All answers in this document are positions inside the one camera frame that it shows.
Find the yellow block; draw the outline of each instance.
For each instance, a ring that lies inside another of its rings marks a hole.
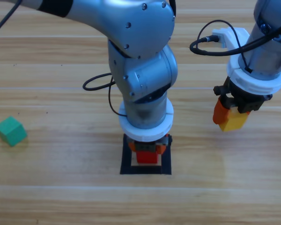
[[[223,132],[240,129],[243,127],[248,116],[249,115],[247,113],[239,113],[237,107],[233,107],[229,111],[226,122],[220,124],[219,126]]]

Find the green block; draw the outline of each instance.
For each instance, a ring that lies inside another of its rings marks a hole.
[[[0,123],[0,137],[13,147],[27,137],[27,133],[23,125],[11,116]]]

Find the black cable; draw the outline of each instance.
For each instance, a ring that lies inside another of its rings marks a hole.
[[[225,21],[225,20],[213,20],[213,21],[207,23],[207,24],[201,29],[201,31],[200,31],[200,33],[199,33],[199,35],[198,35],[197,40],[199,40],[199,38],[200,38],[202,32],[204,31],[204,29],[205,29],[207,26],[209,26],[209,25],[212,24],[212,23],[216,23],[216,22],[222,22],[222,23],[227,24],[229,27],[231,27],[231,29],[232,29],[232,31],[233,31],[233,33],[234,33],[234,35],[235,35],[235,38],[236,38],[238,47],[240,48],[241,45],[240,45],[240,42],[239,42],[239,39],[238,39],[238,36],[237,36],[237,33],[236,33],[234,27],[233,27],[229,22],[227,22],[227,21]],[[244,53],[242,52],[241,55],[242,55],[242,58],[243,58],[243,61],[244,61],[245,69],[248,69],[249,67],[248,67],[248,64],[247,64],[247,62],[246,62],[246,60],[245,60]]]
[[[111,87],[113,86],[114,84],[116,84],[115,82],[111,82],[111,83],[107,83],[105,85],[102,85],[102,86],[98,86],[98,87],[94,87],[94,88],[87,88],[86,85],[88,85],[90,82],[98,79],[98,78],[101,78],[101,77],[105,77],[105,76],[109,76],[111,75],[111,73],[107,73],[107,74],[101,74],[101,75],[98,75],[98,76],[94,76],[93,78],[90,78],[89,80],[87,80],[86,82],[84,82],[83,84],[83,89],[87,90],[87,91],[95,91],[95,90],[101,90],[103,88],[108,88],[108,87]]]
[[[248,51],[251,51],[255,48],[258,48],[262,45],[264,45],[265,43],[269,42],[270,40],[272,40],[273,38],[275,38],[276,36],[278,36],[279,34],[281,34],[281,27],[278,28],[277,30],[271,31],[269,34],[260,37],[258,39],[256,39],[255,41],[252,41],[240,48],[237,49],[233,49],[233,50],[229,50],[226,52],[208,52],[208,51],[203,51],[199,48],[195,48],[195,45],[197,45],[198,43],[202,43],[202,42],[207,42],[203,41],[203,40],[197,40],[194,41],[193,43],[191,43],[190,45],[190,50],[197,54],[197,55],[207,55],[207,56],[231,56],[231,55],[237,55],[237,54],[241,54],[241,53],[246,53]],[[219,38],[214,38],[215,40],[210,40],[210,41],[215,41],[218,42]]]
[[[12,16],[12,14],[17,10],[17,8],[20,6],[22,3],[22,0],[18,0],[14,7],[9,11],[9,13],[6,14],[6,16],[1,20],[0,22],[0,28],[6,23],[6,21]]]
[[[176,0],[169,0],[170,6],[172,7],[172,10],[174,12],[174,16],[176,16]]]
[[[116,114],[116,115],[119,115],[119,116],[124,116],[124,117],[127,117],[127,115],[124,115],[124,114],[120,114],[118,113],[117,111],[115,111],[111,105],[111,86],[109,86],[109,89],[108,89],[108,101],[109,101],[109,106],[111,107],[111,110]]]
[[[84,90],[87,90],[87,91],[95,91],[95,90],[101,90],[103,88],[108,88],[109,87],[109,90],[108,90],[108,101],[109,101],[109,106],[111,107],[111,110],[116,114],[116,115],[119,115],[119,116],[125,116],[127,117],[126,115],[123,115],[123,114],[120,114],[118,113],[117,111],[115,111],[112,107],[112,104],[111,104],[111,87],[116,84],[114,81],[113,81],[113,77],[111,78],[111,82],[110,83],[107,83],[105,85],[102,85],[102,86],[98,86],[98,87],[94,87],[94,88],[87,88],[86,86],[94,81],[95,79],[98,79],[98,78],[101,78],[101,77],[105,77],[105,76],[109,76],[111,75],[111,73],[107,73],[107,74],[101,74],[101,75],[98,75],[98,76],[94,76],[93,78],[87,80],[86,82],[84,82],[83,84],[83,89]]]

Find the red lego brick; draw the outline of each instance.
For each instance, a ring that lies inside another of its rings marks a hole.
[[[137,151],[136,159],[138,163],[156,164],[158,161],[158,152]]]

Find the wooden table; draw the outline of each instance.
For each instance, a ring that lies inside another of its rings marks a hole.
[[[107,90],[81,88],[109,72],[107,39],[19,8],[0,30],[0,121],[14,116],[29,138],[14,148],[0,139],[0,225],[281,225],[281,91],[243,129],[222,133],[212,89],[229,58],[188,49],[213,19],[250,32],[255,3],[177,1],[171,176],[119,174],[122,130]],[[11,7],[0,3],[0,19]],[[112,102],[118,108],[117,89]]]

